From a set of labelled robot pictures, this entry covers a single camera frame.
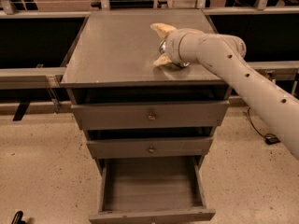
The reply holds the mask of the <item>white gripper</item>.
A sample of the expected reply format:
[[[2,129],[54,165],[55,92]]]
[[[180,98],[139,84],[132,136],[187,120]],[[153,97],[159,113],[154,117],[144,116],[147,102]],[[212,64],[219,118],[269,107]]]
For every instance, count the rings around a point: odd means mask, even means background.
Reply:
[[[178,29],[165,23],[153,23],[150,28],[165,40],[165,53],[153,65],[158,67],[168,63],[199,63],[197,59],[198,43],[202,38],[201,31]]]

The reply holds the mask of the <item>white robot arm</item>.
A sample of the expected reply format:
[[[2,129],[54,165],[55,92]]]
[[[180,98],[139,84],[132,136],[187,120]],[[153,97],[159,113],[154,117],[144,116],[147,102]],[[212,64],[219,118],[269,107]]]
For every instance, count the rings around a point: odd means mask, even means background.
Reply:
[[[203,65],[231,86],[299,159],[299,101],[245,62],[246,45],[241,38],[178,29],[164,23],[153,23],[150,28],[162,39],[156,66]]]

